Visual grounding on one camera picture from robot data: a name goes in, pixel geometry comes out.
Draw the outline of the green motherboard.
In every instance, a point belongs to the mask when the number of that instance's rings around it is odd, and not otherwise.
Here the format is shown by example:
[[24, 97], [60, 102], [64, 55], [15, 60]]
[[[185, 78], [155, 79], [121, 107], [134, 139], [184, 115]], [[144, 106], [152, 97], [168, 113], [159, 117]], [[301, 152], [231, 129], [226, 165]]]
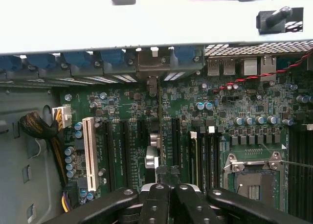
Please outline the green motherboard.
[[[220, 134], [220, 185], [222, 163], [228, 152], [242, 158], [267, 158], [273, 151], [282, 152], [288, 161], [289, 127], [293, 127], [293, 162], [296, 161], [297, 132], [306, 132], [307, 164], [310, 164], [310, 131], [313, 131], [313, 72], [307, 71], [308, 55], [300, 60], [264, 58], [255, 70], [266, 73], [247, 76], [237, 70], [234, 60], [211, 60], [195, 71], [171, 71], [161, 80], [164, 165], [170, 167], [171, 188], [168, 223], [174, 223], [171, 194], [177, 183], [193, 184], [192, 142], [190, 132], [198, 134], [198, 188], [209, 189], [208, 127]], [[120, 120], [128, 120], [130, 136], [132, 189], [140, 192], [148, 184], [145, 156], [149, 145], [151, 113], [156, 110], [144, 82], [135, 74], [120, 74], [112, 79], [90, 76], [76, 80], [74, 86], [60, 91], [61, 106], [70, 106], [72, 126], [63, 132], [65, 174], [68, 185], [62, 194], [62, 206], [67, 212], [92, 202], [110, 191], [109, 164], [104, 141], [104, 121], [112, 124], [116, 190], [126, 188], [123, 178]], [[99, 187], [88, 191], [82, 119], [94, 118], [98, 160]], [[173, 165], [172, 118], [180, 123], [180, 164]], [[137, 120], [145, 121], [144, 145], [137, 138]], [[200, 127], [206, 130], [206, 190], [201, 188]], [[285, 166], [287, 210], [289, 213], [289, 168]], [[303, 168], [301, 172], [301, 219], [303, 214]], [[293, 197], [296, 214], [296, 166], [294, 165]], [[310, 168], [307, 175], [307, 213], [310, 216]]]

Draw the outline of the CPU socket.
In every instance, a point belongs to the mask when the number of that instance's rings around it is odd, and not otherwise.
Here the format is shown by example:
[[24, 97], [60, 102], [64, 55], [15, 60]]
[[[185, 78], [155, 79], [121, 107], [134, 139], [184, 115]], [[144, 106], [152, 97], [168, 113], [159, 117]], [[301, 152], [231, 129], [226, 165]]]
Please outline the CPU socket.
[[282, 152], [267, 158], [242, 158], [228, 152], [222, 163], [221, 187], [269, 207], [287, 210], [287, 182]]

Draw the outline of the thin locking lever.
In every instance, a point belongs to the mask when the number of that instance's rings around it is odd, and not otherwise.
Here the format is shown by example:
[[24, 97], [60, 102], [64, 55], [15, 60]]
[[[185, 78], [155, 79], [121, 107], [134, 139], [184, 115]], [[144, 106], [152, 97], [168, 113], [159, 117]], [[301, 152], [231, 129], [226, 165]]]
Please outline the thin locking lever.
[[269, 159], [261, 160], [260, 164], [271, 170], [278, 170], [284, 164], [313, 169], [313, 165], [283, 160], [278, 151], [274, 151]]

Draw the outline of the blue slot retention clip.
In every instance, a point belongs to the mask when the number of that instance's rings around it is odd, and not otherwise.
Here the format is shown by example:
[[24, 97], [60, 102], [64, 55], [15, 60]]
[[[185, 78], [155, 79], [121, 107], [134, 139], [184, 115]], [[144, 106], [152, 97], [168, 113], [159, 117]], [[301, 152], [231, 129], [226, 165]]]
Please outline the blue slot retention clip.
[[56, 67], [55, 56], [52, 54], [28, 54], [28, 62], [41, 69], [51, 69]]
[[195, 50], [194, 45], [178, 45], [174, 47], [174, 54], [179, 63], [188, 63], [193, 61]]
[[90, 54], [85, 51], [64, 52], [63, 56], [67, 63], [77, 67], [86, 67], [91, 64]]
[[113, 66], [117, 66], [125, 62], [124, 51], [121, 49], [102, 50], [100, 51], [100, 55], [104, 62]]
[[17, 56], [0, 56], [0, 69], [16, 71], [22, 69], [22, 60]]

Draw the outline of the open black PC case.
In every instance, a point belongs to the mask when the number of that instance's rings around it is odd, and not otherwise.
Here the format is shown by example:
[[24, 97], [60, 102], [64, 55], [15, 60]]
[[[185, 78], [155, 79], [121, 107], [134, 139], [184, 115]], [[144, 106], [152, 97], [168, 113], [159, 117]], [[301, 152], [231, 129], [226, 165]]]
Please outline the open black PC case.
[[[260, 35], [258, 13], [284, 6], [304, 8], [303, 31]], [[178, 45], [195, 46], [193, 61], [178, 62]], [[260, 75], [267, 68], [255, 70], [254, 65], [264, 58], [300, 60], [305, 55], [306, 70], [313, 72], [313, 0], [0, 0], [0, 56], [22, 60], [20, 70], [0, 69], [0, 87], [51, 89], [60, 98], [60, 91], [84, 77], [136, 76], [137, 52], [151, 47], [169, 49], [167, 73], [199, 70], [211, 60], [234, 60], [238, 71]], [[104, 62], [100, 51], [110, 49], [123, 50], [125, 62]], [[64, 52], [78, 51], [90, 54], [89, 66], [66, 62]], [[47, 53], [55, 56], [55, 68], [38, 68], [26, 57]], [[66, 213], [63, 132], [53, 115], [48, 124], [38, 112], [29, 112], [19, 123], [26, 135], [52, 150]]]

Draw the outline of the short black expansion slot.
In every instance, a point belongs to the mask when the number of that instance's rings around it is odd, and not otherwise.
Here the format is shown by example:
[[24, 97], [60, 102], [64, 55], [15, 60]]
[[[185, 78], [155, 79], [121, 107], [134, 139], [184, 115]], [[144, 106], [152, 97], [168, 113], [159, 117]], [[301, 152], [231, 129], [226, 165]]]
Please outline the short black expansion slot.
[[143, 146], [145, 140], [145, 121], [141, 119], [137, 120], [137, 138], [139, 144]]

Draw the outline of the white power connector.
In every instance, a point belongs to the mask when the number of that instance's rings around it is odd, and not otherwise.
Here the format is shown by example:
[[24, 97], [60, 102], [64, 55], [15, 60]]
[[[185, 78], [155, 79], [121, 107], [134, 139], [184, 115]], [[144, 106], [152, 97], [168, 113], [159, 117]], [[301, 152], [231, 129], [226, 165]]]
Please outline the white power connector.
[[70, 128], [72, 126], [72, 114], [70, 106], [52, 108], [53, 120], [58, 123], [58, 129]]

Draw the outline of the black case rear latch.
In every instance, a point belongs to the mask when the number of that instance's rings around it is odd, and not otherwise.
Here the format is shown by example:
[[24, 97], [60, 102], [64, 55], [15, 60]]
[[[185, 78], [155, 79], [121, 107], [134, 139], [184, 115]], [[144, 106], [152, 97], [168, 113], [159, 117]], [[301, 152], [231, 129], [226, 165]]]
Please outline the black case rear latch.
[[260, 11], [256, 28], [260, 35], [303, 31], [303, 7], [284, 6], [276, 11]]

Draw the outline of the white expansion slot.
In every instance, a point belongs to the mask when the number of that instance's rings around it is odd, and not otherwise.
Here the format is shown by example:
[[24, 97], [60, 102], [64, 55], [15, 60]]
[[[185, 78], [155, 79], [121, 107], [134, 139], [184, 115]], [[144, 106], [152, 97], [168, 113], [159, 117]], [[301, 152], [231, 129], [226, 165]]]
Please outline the white expansion slot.
[[93, 117], [83, 118], [82, 123], [83, 123], [88, 191], [96, 192], [99, 187], [99, 177], [98, 177], [98, 160], [97, 160], [96, 131], [94, 127], [94, 118]]

